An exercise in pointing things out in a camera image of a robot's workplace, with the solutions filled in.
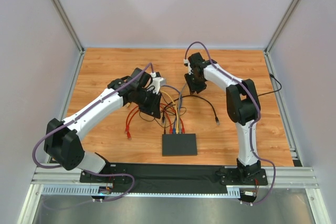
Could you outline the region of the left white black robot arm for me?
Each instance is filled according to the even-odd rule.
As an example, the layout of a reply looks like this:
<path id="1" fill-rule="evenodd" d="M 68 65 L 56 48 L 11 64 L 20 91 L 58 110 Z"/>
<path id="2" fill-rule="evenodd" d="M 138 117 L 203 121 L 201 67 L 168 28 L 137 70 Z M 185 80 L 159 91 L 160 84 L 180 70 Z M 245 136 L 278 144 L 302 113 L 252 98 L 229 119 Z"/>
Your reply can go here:
<path id="1" fill-rule="evenodd" d="M 52 119 L 47 124 L 44 151 L 65 170 L 79 168 L 101 173 L 108 161 L 97 153 L 86 152 L 81 141 L 103 119 L 128 103 L 159 119 L 161 86 L 166 79 L 159 72 L 147 73 L 136 68 L 132 75 L 111 81 L 92 102 L 75 114 L 63 119 Z"/>

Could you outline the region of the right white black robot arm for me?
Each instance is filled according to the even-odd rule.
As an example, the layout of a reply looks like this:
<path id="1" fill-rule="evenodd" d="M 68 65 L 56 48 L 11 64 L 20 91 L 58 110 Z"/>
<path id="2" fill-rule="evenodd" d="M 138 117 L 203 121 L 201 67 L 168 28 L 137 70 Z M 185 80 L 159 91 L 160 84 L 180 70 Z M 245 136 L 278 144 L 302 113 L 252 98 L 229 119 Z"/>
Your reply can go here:
<path id="1" fill-rule="evenodd" d="M 204 91 L 207 81 L 225 92 L 227 114 L 236 125 L 239 145 L 237 168 L 228 170 L 226 178 L 240 183 L 254 182 L 261 172 L 261 162 L 255 150 L 261 106 L 254 82 L 235 77 L 216 61 L 203 59 L 199 52 L 185 57 L 184 65 L 188 67 L 184 77 L 190 94 Z"/>

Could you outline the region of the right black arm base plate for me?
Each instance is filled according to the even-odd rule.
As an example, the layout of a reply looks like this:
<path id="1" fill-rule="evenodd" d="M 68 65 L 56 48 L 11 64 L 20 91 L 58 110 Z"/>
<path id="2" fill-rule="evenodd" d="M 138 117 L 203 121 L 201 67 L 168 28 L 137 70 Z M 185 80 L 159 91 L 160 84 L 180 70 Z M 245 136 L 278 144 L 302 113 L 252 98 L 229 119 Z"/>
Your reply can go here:
<path id="1" fill-rule="evenodd" d="M 267 186 L 268 180 L 266 171 L 261 167 L 222 167 L 216 174 L 220 177 L 222 185 L 246 185 L 246 186 Z"/>

